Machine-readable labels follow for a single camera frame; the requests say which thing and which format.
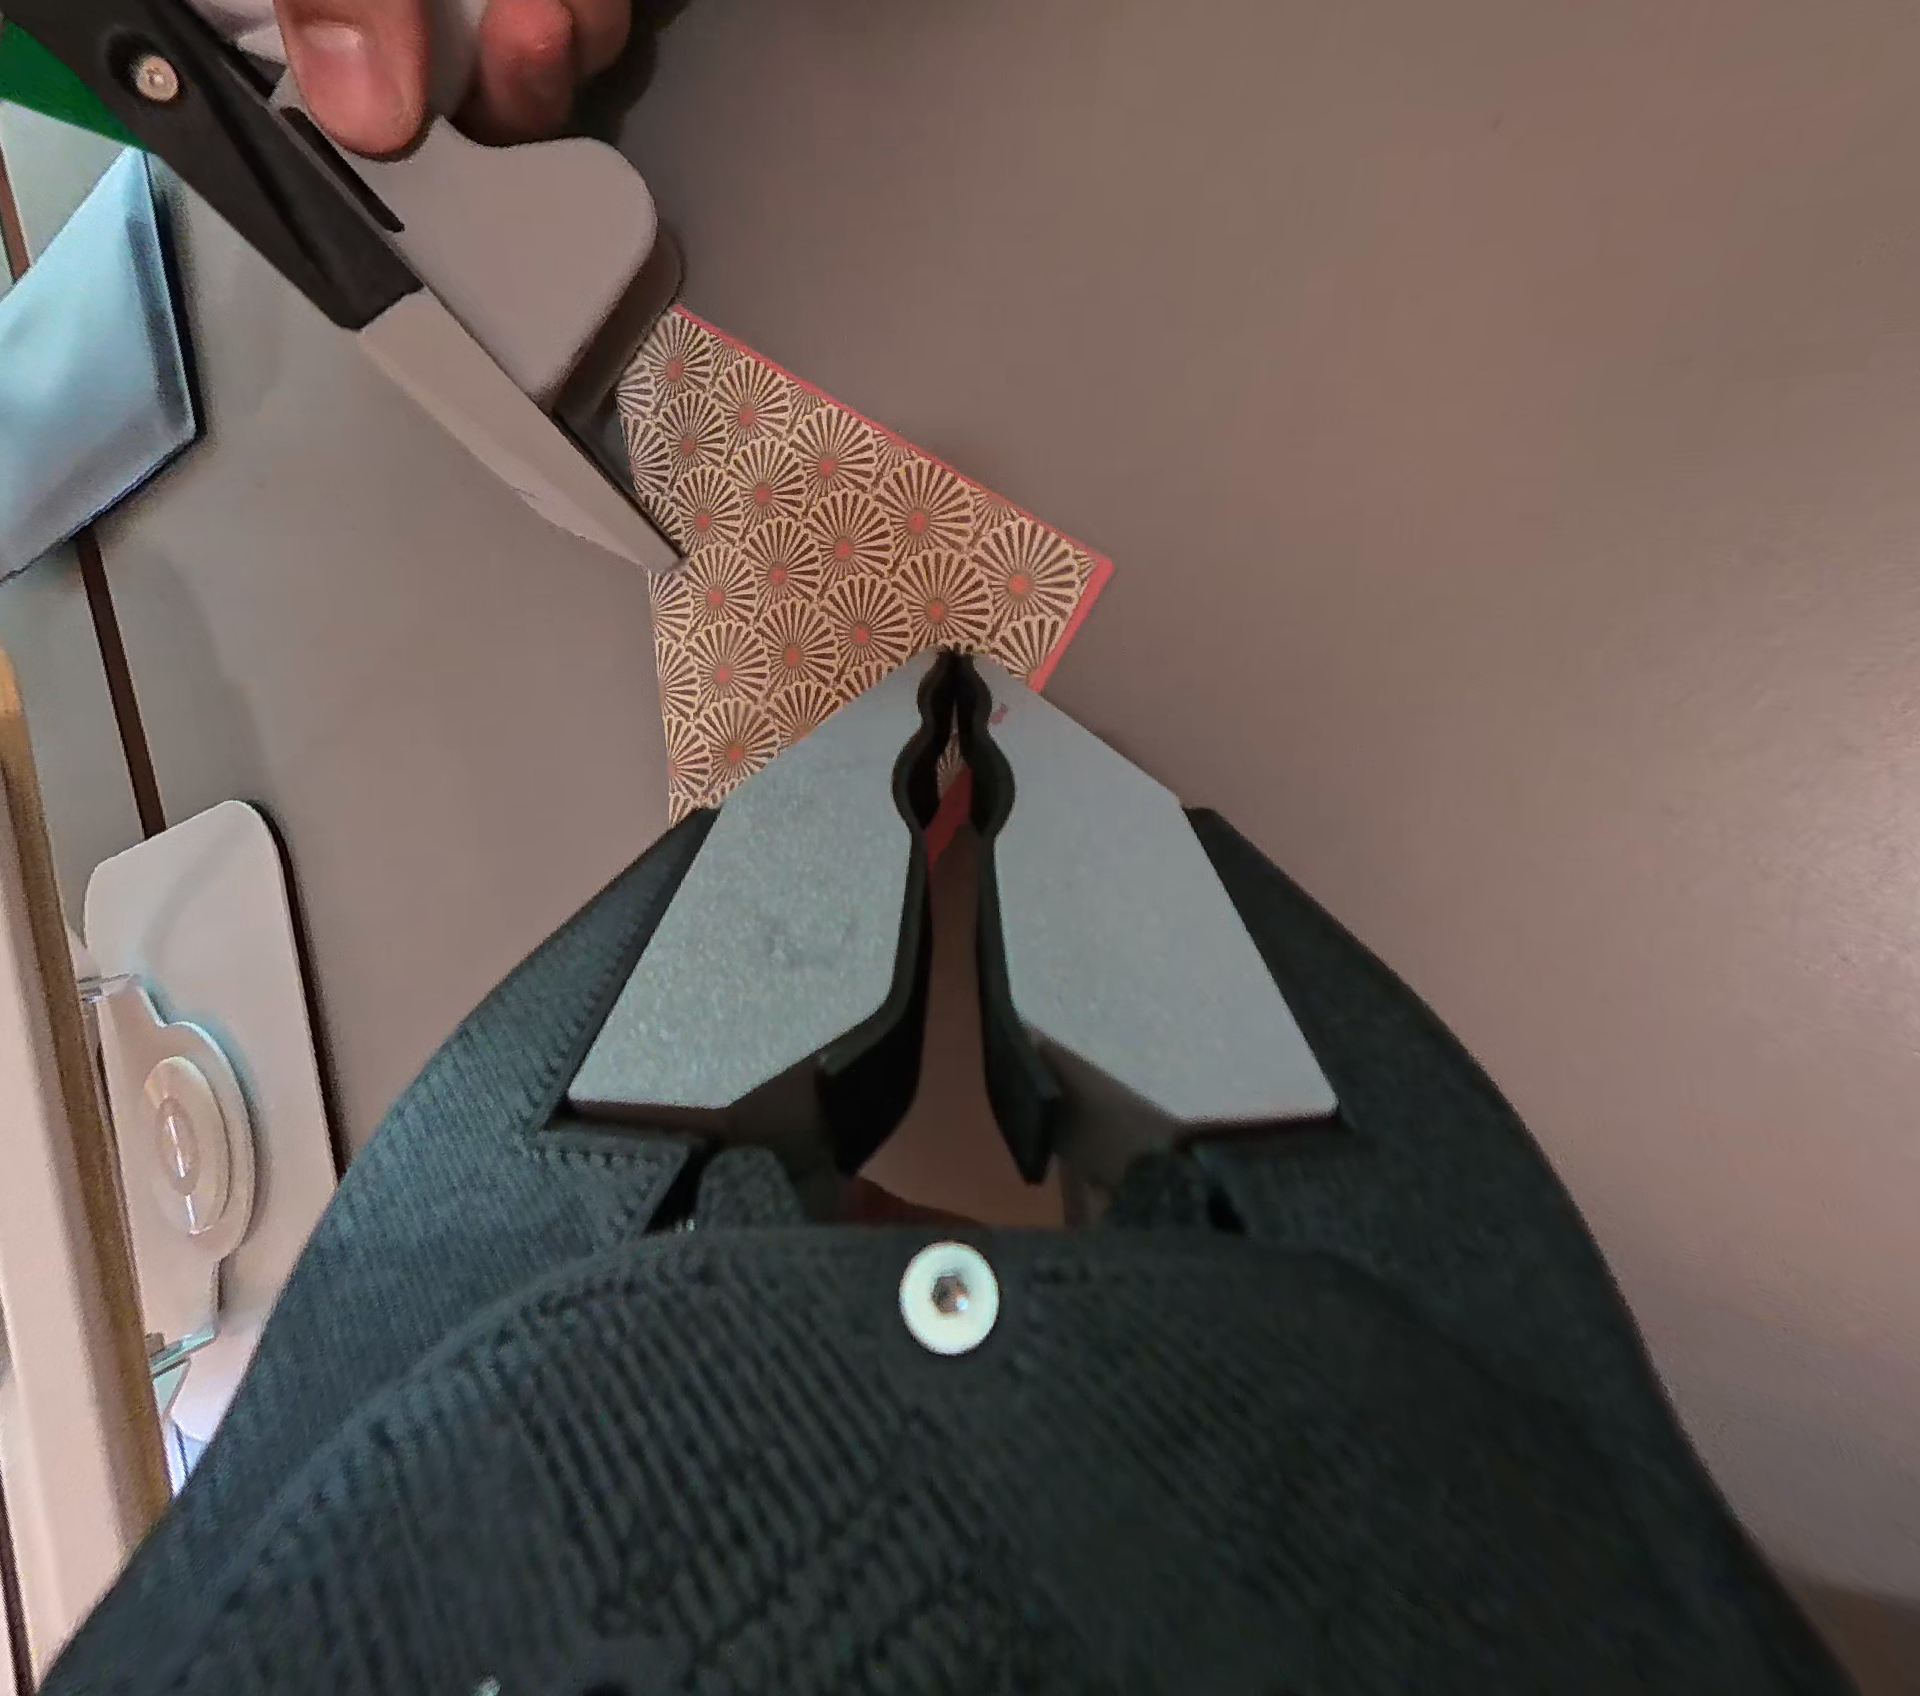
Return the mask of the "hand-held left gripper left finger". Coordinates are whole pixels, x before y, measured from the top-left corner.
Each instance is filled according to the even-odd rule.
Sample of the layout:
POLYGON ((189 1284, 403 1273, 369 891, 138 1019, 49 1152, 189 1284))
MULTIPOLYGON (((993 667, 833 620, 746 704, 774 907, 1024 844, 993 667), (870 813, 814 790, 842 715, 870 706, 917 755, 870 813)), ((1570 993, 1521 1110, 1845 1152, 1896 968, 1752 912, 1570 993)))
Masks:
POLYGON ((910 657, 684 825, 691 860, 569 1084, 576 1117, 840 1179, 898 1131, 958 680, 951 653, 910 657))

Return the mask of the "patterned origami paper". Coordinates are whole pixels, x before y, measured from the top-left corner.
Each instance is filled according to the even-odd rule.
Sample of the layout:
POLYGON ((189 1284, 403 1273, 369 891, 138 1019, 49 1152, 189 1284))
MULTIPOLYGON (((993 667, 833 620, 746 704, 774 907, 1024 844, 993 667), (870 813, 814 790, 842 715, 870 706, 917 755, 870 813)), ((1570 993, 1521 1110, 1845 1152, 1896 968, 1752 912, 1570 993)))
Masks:
POLYGON ((907 443, 684 305, 616 384, 642 515, 667 814, 712 809, 931 650, 1033 690, 1112 561, 907 443))

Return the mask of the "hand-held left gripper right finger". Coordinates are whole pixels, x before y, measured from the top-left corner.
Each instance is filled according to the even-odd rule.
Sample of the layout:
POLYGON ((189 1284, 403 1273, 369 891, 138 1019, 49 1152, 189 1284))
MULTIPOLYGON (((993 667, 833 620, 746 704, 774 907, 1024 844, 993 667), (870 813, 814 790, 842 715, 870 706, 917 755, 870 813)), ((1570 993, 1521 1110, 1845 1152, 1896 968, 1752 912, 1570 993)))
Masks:
POLYGON ((1189 811, 993 662, 952 671, 984 1073, 1021 1179, 1337 1119, 1189 811))

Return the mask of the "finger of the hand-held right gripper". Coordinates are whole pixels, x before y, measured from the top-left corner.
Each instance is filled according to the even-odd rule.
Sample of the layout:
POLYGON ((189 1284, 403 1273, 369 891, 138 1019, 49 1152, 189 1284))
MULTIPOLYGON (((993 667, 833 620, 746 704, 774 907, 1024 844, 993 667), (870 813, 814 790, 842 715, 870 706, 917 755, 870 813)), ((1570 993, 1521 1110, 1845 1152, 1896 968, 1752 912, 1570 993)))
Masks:
POLYGON ((277 107, 513 384, 560 414, 660 240, 625 156, 592 139, 488 148, 434 121, 410 153, 364 158, 313 125, 289 74, 277 107))
POLYGON ((534 403, 432 293, 404 295, 357 340, 392 384, 543 522, 649 576, 684 566, 637 499, 606 477, 583 443, 534 403))

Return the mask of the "grey flat folder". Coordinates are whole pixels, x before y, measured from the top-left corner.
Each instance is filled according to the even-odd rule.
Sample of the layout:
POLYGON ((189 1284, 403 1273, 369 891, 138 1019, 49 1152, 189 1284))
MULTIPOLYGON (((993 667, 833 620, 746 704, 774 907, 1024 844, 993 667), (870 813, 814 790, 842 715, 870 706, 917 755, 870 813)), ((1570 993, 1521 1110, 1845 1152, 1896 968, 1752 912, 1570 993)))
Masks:
POLYGON ((205 435, 166 198, 124 148, 2 305, 2 580, 205 435))

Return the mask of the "white document stand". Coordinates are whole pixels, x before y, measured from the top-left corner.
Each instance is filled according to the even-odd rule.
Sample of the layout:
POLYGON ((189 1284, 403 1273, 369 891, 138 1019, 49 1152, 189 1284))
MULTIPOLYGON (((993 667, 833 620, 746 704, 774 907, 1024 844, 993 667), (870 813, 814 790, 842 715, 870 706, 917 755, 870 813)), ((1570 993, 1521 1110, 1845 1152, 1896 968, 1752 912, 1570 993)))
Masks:
MULTIPOLYGON (((4 664, 2 841, 58 890, 93 1023, 166 1506, 338 1182, 291 881, 224 802, 100 863, 72 930, 23 704, 4 664)), ((23 1637, 4 1511, 4 1693, 40 1684, 23 1637)))

